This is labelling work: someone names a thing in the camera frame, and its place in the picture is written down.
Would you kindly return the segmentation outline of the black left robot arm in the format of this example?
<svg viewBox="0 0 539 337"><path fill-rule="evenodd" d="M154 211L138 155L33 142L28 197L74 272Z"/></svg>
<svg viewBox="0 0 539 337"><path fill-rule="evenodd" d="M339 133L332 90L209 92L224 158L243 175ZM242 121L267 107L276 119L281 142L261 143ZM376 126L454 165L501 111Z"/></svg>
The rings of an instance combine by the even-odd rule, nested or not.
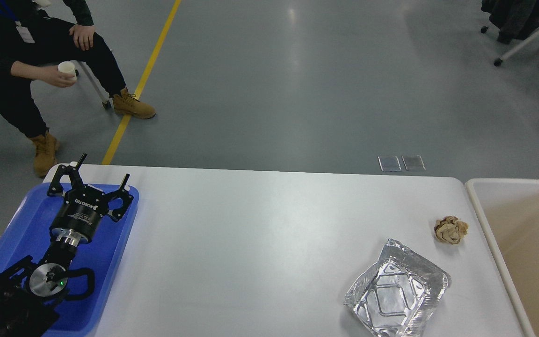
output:
<svg viewBox="0 0 539 337"><path fill-rule="evenodd" d="M0 239L0 337L85 337L102 316L139 194L88 185L58 166L24 197Z"/></svg>

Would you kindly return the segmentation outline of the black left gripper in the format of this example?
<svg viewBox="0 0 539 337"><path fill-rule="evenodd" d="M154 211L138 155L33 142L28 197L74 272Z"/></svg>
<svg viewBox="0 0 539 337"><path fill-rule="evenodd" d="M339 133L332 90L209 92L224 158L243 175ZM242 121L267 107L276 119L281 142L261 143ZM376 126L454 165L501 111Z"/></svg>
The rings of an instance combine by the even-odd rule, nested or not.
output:
<svg viewBox="0 0 539 337"><path fill-rule="evenodd" d="M133 195L127 190L130 175L126 173L117 190L106 194L106 203L103 200L105 192L91 185L84 186L79 169L87 157L83 153L76 164L58 166L47 190L47 196L62 196L64 189L61 179L69 177L72 190L64 195L64 201L58 214L50 226L51 238L57 240L66 237L79 238L80 243L91 243L103 216L108 215L112 221L120 221L133 202ZM122 205L111 209L109 203L122 200Z"/></svg>

